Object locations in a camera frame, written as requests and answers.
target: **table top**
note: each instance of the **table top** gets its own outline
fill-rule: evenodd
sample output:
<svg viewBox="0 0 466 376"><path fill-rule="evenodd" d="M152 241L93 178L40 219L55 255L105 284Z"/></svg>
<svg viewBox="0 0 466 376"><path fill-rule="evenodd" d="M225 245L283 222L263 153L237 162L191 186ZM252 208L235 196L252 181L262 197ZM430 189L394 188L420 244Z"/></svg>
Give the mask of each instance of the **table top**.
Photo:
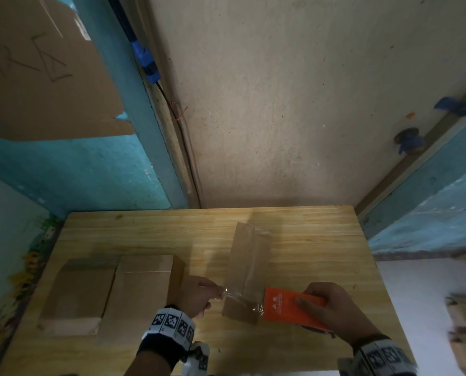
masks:
<svg viewBox="0 0 466 376"><path fill-rule="evenodd" d="M268 286L303 291L310 282L341 284L404 351L411 350L352 207L220 208L72 213L0 366L0 376L77 373L121 376L137 345L99 345L95 337L46 337L36 326L61 266L95 255L175 254L186 273L223 284L237 221L273 231ZM195 340L211 347L208 373L337 369L351 348L298 326L225 318L213 302L196 320ZM174 373L180 373L179 364Z"/></svg>

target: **cable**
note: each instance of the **cable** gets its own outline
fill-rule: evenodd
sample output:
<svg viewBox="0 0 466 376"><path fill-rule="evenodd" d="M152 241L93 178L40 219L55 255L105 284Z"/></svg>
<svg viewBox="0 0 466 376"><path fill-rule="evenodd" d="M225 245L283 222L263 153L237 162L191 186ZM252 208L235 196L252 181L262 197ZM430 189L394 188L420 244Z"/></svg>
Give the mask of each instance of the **cable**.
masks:
<svg viewBox="0 0 466 376"><path fill-rule="evenodd" d="M174 120L177 123L177 126L179 127L179 131L181 132L182 143L183 143L183 146L184 146L184 153L186 154L186 158L188 160L188 165L189 165L189 172L191 174L191 181L193 182L193 187L195 188L195 191L196 191L196 198L198 199L198 202L199 202L199 208L201 208L200 194L199 194L198 187L196 186L195 175L193 174L193 167L191 165L191 156L189 155L188 147L187 147L187 144L186 144L186 138L184 136L184 131L183 131L181 123L179 121L180 119L177 118L177 116L176 116L176 114L174 112L174 109L172 108L172 105L170 104L170 101L167 99L167 95L165 94L165 92L163 92L163 89L162 89L162 86L160 85L160 83L156 82L155 84L158 87L158 89L160 90L160 92L162 93L163 98L167 102L167 105L168 105L168 107L170 109L170 113L172 113L172 116L174 117Z"/></svg>

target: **orange packet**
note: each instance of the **orange packet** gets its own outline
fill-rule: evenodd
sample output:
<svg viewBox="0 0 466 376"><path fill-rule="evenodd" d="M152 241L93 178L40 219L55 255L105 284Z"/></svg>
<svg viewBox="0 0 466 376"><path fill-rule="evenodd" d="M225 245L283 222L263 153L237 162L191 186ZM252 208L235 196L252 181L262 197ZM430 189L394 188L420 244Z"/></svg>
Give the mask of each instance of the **orange packet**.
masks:
<svg viewBox="0 0 466 376"><path fill-rule="evenodd" d="M278 288L266 288L263 319L271 322L289 322L305 327L331 332L329 327L318 319L310 316L296 303L296 297L301 297L318 306L327 305L325 298Z"/></svg>

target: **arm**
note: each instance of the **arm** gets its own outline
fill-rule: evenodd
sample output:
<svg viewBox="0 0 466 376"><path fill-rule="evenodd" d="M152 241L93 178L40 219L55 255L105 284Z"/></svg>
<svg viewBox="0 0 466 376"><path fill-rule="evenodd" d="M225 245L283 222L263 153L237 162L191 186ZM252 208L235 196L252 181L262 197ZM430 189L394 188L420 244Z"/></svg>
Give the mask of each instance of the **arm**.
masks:
<svg viewBox="0 0 466 376"><path fill-rule="evenodd" d="M338 364L348 374L416 376L416 367L405 353L365 316L342 286L332 282L314 282L305 294L327 299L327 306L316 306L296 299L300 308L325 323L353 348L354 359Z"/></svg>
<svg viewBox="0 0 466 376"><path fill-rule="evenodd" d="M194 323L192 318L203 316L205 310L211 308L211 299L223 297L223 287L204 277L188 276L181 286L179 297L173 304L158 313L179 315L191 335L187 338L163 335L154 328L155 320L143 336L136 358L130 364L125 376L169 376L182 355L186 354L193 341Z"/></svg>

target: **person's left hand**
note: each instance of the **person's left hand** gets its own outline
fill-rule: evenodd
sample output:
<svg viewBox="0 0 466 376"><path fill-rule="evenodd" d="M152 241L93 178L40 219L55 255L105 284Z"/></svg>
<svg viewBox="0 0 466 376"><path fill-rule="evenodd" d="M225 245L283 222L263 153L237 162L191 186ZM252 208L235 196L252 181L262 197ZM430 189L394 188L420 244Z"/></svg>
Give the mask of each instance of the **person's left hand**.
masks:
<svg viewBox="0 0 466 376"><path fill-rule="evenodd" d="M191 319L211 308L211 299L222 299L224 288L205 277L185 276L174 304Z"/></svg>

